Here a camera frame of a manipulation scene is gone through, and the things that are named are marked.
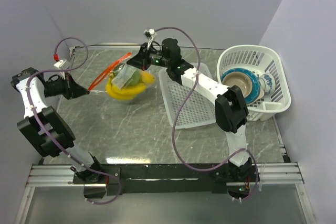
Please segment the green fake cabbage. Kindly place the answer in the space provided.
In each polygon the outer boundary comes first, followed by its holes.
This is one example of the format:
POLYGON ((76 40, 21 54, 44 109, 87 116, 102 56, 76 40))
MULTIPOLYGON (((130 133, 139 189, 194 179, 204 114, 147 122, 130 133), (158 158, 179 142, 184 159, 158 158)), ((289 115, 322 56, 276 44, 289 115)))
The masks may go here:
POLYGON ((113 71, 112 84, 119 89, 128 86, 134 86, 139 83, 141 74, 139 69, 121 63, 117 65, 113 71))

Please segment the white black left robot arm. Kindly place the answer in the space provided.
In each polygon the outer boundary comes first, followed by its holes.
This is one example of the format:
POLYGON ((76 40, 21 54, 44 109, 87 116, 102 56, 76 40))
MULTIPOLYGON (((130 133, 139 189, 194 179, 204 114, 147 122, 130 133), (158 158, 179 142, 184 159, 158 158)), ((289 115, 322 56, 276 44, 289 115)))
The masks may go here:
POLYGON ((104 169, 88 151, 75 144, 69 125, 46 102, 47 97, 63 96, 70 100, 90 92, 77 84, 71 74, 53 75, 48 80, 34 68, 27 68, 12 77, 12 87, 24 103, 24 118, 17 123, 22 135, 42 157, 65 157, 72 163, 75 175, 84 183, 103 180, 104 169))

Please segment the clear zip top bag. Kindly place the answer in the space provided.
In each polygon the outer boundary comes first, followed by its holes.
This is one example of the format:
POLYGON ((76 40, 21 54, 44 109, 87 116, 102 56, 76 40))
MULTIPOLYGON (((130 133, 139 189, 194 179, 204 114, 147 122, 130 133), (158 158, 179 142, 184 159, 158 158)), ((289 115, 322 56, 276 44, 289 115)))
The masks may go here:
POLYGON ((127 64, 132 53, 128 52, 110 64, 91 83, 88 90, 92 91, 104 79, 106 93, 115 100, 131 101, 143 93, 155 82, 155 76, 147 71, 139 70, 127 64))

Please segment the yellow fake banana bunch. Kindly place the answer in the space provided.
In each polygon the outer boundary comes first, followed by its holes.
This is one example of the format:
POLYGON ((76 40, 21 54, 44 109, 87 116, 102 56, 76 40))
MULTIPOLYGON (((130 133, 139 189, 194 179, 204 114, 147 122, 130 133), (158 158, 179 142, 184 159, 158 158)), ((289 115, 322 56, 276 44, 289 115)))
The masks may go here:
POLYGON ((112 84, 112 80, 112 77, 108 78, 105 90, 110 97, 117 100, 132 100, 146 89, 146 85, 142 82, 135 86, 118 89, 112 84))

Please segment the yellow fake mango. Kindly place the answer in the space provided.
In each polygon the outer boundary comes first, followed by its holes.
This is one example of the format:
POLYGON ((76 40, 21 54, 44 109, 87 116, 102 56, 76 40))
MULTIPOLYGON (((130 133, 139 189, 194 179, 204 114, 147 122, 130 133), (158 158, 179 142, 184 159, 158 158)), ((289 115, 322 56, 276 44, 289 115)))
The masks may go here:
POLYGON ((146 85, 151 85, 155 82, 155 77, 151 73, 141 71, 141 82, 143 82, 146 85))

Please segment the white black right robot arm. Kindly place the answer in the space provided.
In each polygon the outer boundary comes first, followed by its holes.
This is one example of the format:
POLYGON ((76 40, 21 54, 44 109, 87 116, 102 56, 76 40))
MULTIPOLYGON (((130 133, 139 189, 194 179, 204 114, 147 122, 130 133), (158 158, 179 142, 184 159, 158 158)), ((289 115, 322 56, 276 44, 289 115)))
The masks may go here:
POLYGON ((220 164, 204 169, 212 172, 226 165, 227 175, 235 181, 246 180, 254 169, 253 158, 247 150, 246 123, 248 109, 242 91, 238 86, 228 87, 199 72, 182 58, 176 39, 163 40, 161 50, 157 51, 148 42, 139 52, 127 60, 127 64, 140 70, 151 65, 164 67, 171 80, 196 91, 215 107, 216 124, 225 132, 229 157, 220 164))

